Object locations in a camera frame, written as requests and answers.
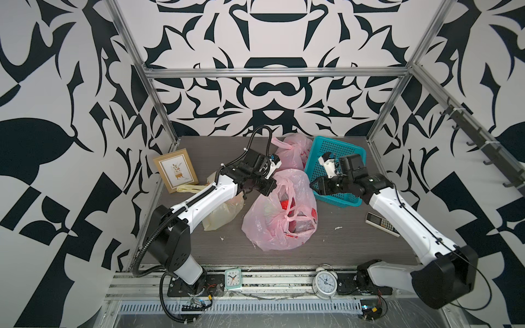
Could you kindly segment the large pink plastic bag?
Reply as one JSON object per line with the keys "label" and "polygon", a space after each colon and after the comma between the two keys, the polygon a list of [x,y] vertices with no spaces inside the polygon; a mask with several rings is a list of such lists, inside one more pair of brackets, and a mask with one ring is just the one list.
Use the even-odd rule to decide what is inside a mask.
{"label": "large pink plastic bag", "polygon": [[267,197],[258,196],[241,229],[263,251],[292,250],[317,232],[317,201],[305,172],[285,169],[273,177],[276,188]]}

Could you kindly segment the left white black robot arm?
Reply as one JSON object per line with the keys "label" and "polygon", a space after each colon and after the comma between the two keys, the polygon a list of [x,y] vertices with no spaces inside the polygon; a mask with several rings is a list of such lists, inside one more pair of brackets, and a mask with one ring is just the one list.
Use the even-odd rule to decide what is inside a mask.
{"label": "left white black robot arm", "polygon": [[141,271],[140,265],[144,256],[150,254],[159,264],[156,270],[176,276],[190,286],[202,281],[205,270],[191,255],[191,233],[214,210],[244,191],[268,196],[276,188],[273,174],[281,165],[277,154],[247,149],[236,161],[222,165],[215,180],[198,194],[170,208],[157,207],[133,263],[134,276],[149,274]]}

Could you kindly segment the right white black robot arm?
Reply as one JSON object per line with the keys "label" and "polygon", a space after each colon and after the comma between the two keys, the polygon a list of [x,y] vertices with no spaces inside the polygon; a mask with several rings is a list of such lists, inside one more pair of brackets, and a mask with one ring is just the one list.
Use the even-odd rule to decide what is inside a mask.
{"label": "right white black robot arm", "polygon": [[332,153],[325,153],[317,161],[325,171],[310,184],[317,194],[359,197],[392,224],[419,259],[413,266],[382,260],[365,262],[357,269],[357,288],[386,286],[411,292],[433,309],[474,290],[479,259],[476,251],[459,247],[428,223],[401,197],[391,180],[370,174],[359,154],[335,159]]}

